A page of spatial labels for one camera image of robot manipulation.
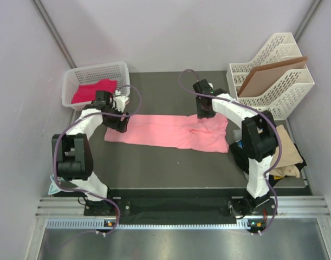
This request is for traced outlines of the pink t-shirt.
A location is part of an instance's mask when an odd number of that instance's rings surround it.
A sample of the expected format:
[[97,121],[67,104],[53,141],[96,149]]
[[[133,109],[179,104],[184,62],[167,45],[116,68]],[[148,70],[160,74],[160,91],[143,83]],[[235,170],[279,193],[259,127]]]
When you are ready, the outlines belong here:
[[196,115],[134,115],[127,131],[107,129],[108,142],[178,148],[201,152],[227,153],[226,127],[228,120],[221,114],[209,119]]

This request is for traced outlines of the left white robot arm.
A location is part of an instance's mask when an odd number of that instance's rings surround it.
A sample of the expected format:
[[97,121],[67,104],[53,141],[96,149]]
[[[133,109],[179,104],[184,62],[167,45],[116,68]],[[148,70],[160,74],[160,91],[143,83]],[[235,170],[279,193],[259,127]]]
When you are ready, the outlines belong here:
[[88,216],[117,214],[113,199],[109,198],[109,187],[94,173],[93,156],[89,139],[95,130],[105,125],[124,133],[127,130],[129,113],[125,112],[129,97],[98,90],[94,100],[85,105],[80,117],[63,134],[52,137],[54,182],[68,181],[74,185],[65,191],[84,193]]

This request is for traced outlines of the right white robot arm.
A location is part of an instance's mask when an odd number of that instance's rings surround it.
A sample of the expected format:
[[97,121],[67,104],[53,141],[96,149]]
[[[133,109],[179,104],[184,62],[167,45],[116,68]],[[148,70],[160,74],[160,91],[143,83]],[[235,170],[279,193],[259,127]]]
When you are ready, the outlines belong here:
[[214,90],[206,79],[193,85],[198,118],[221,114],[241,130],[238,148],[248,159],[246,195],[230,205],[231,214],[239,218],[258,214],[270,199],[269,171],[278,146],[276,126],[269,112],[243,105],[222,89]]

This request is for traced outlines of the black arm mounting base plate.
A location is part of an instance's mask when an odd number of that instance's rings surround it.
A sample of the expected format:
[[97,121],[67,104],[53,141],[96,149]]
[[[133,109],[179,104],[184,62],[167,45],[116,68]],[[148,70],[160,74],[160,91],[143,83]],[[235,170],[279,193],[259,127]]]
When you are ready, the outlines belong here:
[[246,198],[144,197],[113,198],[120,209],[121,225],[235,224],[241,217],[272,216],[274,199],[253,204]]

